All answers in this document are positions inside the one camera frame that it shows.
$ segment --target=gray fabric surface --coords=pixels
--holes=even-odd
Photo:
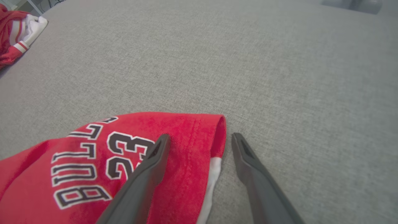
[[[250,223],[241,132],[308,223],[397,223],[398,20],[288,0],[68,0],[0,75],[0,158],[104,117],[224,114],[208,223]]]

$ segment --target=gray couch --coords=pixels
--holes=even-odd
[[[250,223],[231,133],[304,221],[398,222],[398,19],[292,0],[68,0],[0,74],[0,159],[107,116],[224,114],[208,223]]]

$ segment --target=red and white jersey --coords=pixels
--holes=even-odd
[[[12,65],[46,28],[48,21],[0,4],[0,69]]]
[[[204,223],[226,139],[222,115],[143,112],[92,122],[0,161],[0,223],[95,223],[162,134],[147,223]]]

